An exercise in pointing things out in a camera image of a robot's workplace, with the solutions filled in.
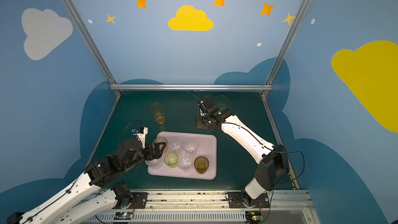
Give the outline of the amber faceted glass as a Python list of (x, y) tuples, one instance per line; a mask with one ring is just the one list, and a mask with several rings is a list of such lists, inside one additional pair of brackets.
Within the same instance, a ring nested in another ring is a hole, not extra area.
[(152, 147), (153, 148), (159, 148), (159, 149), (167, 149), (167, 139), (164, 137), (157, 137), (153, 142), (152, 142)]

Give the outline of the green faceted glass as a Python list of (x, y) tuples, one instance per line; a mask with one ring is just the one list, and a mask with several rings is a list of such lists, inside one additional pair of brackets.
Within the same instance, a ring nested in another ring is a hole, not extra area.
[(169, 152), (164, 157), (164, 162), (169, 168), (175, 168), (178, 166), (179, 156), (175, 152)]

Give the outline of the clear faceted glass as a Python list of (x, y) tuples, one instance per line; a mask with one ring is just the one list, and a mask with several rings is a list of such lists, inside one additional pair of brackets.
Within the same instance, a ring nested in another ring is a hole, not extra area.
[(183, 152), (183, 141), (172, 141), (170, 150), (177, 154), (181, 154)]
[(198, 150), (199, 144), (194, 140), (186, 140), (183, 144), (183, 149), (188, 154), (195, 154)]
[(190, 154), (182, 153), (178, 159), (178, 167), (184, 172), (188, 173), (193, 167), (193, 159)]
[(162, 167), (163, 161), (161, 159), (153, 159), (153, 160), (146, 160), (146, 165), (148, 166), (148, 170), (158, 170)]

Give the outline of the tall pale green glass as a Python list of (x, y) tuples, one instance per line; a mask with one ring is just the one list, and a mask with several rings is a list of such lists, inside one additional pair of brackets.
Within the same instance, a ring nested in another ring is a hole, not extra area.
[(223, 95), (223, 94), (217, 95), (217, 96), (215, 97), (215, 102), (216, 102), (216, 104), (217, 104), (219, 107), (227, 106), (228, 101), (229, 101), (229, 100), (228, 100), (228, 97), (225, 96), (225, 95)]

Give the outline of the clear faceted glass back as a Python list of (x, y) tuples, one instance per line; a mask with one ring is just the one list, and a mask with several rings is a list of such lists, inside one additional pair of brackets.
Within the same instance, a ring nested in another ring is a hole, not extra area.
[(199, 144), (194, 140), (186, 140), (183, 144), (183, 149), (188, 154), (195, 154), (198, 150)]

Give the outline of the lilac plastic tray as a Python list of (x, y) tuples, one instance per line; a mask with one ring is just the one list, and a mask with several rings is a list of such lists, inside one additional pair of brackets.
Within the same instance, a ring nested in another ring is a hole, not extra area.
[(166, 151), (148, 164), (154, 176), (212, 180), (217, 175), (217, 139), (213, 135), (160, 132), (167, 140)]

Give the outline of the tall yellow glass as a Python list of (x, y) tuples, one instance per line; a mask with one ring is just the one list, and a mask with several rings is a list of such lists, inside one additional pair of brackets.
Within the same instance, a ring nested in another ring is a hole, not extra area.
[(164, 106), (161, 103), (154, 103), (150, 107), (150, 111), (155, 119), (157, 124), (165, 123), (165, 112)]

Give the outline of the dark brown textured cup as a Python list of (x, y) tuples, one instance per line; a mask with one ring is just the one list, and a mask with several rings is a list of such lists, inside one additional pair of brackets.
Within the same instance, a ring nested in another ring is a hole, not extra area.
[(204, 174), (209, 168), (209, 160), (204, 156), (199, 156), (194, 161), (194, 167), (199, 174)]

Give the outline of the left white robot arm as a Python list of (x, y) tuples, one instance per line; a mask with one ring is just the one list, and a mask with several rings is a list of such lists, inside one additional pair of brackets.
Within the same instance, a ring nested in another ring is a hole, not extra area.
[(8, 224), (52, 224), (88, 195), (100, 190), (143, 161), (160, 159), (166, 142), (143, 146), (137, 138), (120, 142), (115, 152), (96, 159), (68, 186), (28, 212), (15, 212)]

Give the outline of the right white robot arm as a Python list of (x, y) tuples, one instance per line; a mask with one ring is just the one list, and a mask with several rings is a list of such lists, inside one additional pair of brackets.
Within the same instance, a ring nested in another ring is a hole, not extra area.
[(196, 116), (200, 129), (221, 129), (236, 140), (258, 164), (254, 178), (242, 190), (242, 200), (247, 207), (267, 191), (272, 191), (290, 172), (287, 150), (283, 145), (266, 141), (249, 129), (241, 120), (223, 107), (200, 106)]

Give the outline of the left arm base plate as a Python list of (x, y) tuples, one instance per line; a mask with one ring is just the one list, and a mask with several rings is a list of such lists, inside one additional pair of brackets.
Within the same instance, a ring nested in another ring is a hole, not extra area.
[(121, 209), (144, 209), (148, 198), (147, 192), (131, 192), (119, 203)]

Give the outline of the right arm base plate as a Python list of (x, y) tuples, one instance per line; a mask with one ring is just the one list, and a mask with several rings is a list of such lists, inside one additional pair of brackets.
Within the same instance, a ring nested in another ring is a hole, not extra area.
[(252, 199), (244, 192), (229, 191), (226, 193), (229, 208), (269, 208), (270, 198), (267, 193), (261, 194), (256, 199)]

